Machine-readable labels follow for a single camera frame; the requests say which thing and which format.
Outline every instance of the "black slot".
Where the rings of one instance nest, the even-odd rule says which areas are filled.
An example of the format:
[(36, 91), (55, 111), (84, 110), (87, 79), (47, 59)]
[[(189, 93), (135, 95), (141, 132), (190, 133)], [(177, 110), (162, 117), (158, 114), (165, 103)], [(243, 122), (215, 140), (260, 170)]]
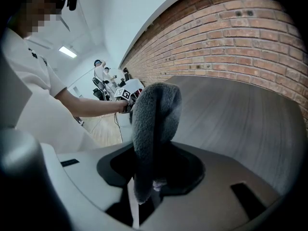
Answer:
[(265, 206), (244, 183), (231, 186), (235, 196), (240, 201), (249, 219), (252, 220), (266, 210)]
[(70, 165), (77, 164), (77, 163), (79, 163), (78, 160), (71, 159), (71, 160), (67, 160), (67, 161), (61, 162), (61, 165), (62, 165), (62, 167), (66, 167), (66, 166), (70, 166)]

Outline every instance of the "hand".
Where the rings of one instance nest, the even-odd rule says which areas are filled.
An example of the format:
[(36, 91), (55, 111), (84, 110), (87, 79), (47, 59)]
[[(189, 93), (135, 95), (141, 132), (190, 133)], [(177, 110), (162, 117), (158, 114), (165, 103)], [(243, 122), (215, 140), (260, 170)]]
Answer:
[(119, 113), (123, 113), (125, 110), (125, 107), (129, 105), (128, 101), (126, 100), (120, 100), (120, 101), (116, 101), (119, 105)]

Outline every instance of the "gray fuzzy object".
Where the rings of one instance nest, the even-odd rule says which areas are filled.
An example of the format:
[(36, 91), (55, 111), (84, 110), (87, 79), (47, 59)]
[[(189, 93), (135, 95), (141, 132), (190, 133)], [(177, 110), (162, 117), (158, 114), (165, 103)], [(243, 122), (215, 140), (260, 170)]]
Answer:
[(177, 85), (154, 83), (141, 92), (133, 107), (133, 143), (136, 155), (134, 192), (138, 203), (145, 203), (152, 189), (166, 184), (158, 176), (161, 147), (174, 137), (181, 114), (181, 93)]

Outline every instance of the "white shirt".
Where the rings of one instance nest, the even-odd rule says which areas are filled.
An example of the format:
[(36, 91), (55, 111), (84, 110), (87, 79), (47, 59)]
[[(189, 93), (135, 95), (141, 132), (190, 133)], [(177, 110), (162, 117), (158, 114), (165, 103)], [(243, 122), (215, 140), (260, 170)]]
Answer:
[(105, 71), (104, 71), (104, 67), (103, 66), (99, 66), (99, 67), (96, 67), (94, 69), (94, 72), (95, 72), (95, 75), (96, 77), (100, 80), (100, 81), (109, 81), (109, 82), (112, 82), (111, 81), (111, 77), (109, 74), (107, 74)]
[(25, 40), (6, 29), (1, 50), (10, 67), (32, 91), (16, 127), (50, 144), (56, 153), (99, 148), (69, 110), (54, 98), (66, 88), (47, 61), (29, 50)]

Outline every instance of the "gray floor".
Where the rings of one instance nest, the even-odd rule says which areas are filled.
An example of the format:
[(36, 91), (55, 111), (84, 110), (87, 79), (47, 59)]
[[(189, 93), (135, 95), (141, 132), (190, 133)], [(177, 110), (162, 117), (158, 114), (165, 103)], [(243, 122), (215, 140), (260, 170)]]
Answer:
[(173, 139), (230, 156), (280, 194), (293, 183), (307, 147), (300, 109), (277, 93), (212, 77), (176, 76), (183, 104)]

